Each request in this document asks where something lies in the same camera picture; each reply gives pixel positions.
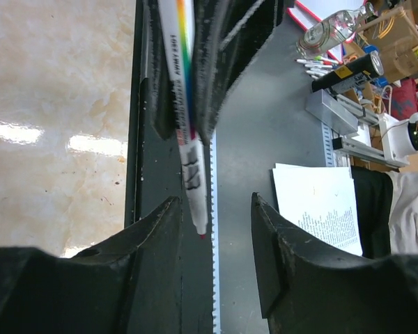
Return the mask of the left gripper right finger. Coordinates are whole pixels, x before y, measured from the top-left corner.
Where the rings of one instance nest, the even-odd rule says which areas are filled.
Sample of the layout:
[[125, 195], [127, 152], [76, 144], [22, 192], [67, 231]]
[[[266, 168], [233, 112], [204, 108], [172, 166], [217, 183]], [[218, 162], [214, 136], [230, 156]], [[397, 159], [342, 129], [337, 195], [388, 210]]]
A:
[[418, 255], [339, 250], [251, 196], [261, 313], [271, 333], [418, 333]]

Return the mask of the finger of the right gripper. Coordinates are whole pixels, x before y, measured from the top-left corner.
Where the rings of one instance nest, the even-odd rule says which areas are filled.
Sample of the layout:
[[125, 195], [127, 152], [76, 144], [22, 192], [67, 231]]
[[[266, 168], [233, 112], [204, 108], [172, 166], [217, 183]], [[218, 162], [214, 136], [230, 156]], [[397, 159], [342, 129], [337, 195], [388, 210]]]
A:
[[230, 89], [281, 24], [288, 2], [195, 1], [192, 108], [209, 145]]
[[175, 132], [175, 113], [171, 82], [167, 67], [159, 1], [143, 1], [147, 22], [147, 77], [150, 121], [157, 135], [164, 141]]

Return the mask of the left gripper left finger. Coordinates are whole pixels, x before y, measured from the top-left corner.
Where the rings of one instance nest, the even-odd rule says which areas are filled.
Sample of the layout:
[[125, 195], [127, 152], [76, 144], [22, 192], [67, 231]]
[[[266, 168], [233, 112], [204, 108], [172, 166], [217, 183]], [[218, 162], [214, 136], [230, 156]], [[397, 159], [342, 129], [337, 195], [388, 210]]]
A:
[[0, 333], [179, 333], [180, 201], [71, 258], [0, 248]]

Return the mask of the white marker purple cap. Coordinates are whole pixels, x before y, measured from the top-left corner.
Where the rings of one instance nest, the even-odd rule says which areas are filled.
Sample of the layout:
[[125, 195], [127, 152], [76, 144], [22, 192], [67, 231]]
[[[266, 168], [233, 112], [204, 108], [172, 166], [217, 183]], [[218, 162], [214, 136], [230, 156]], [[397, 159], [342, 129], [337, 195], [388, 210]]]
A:
[[192, 110], [193, 2], [159, 1], [158, 7], [173, 93], [183, 185], [193, 225], [204, 236], [208, 225], [206, 170]]

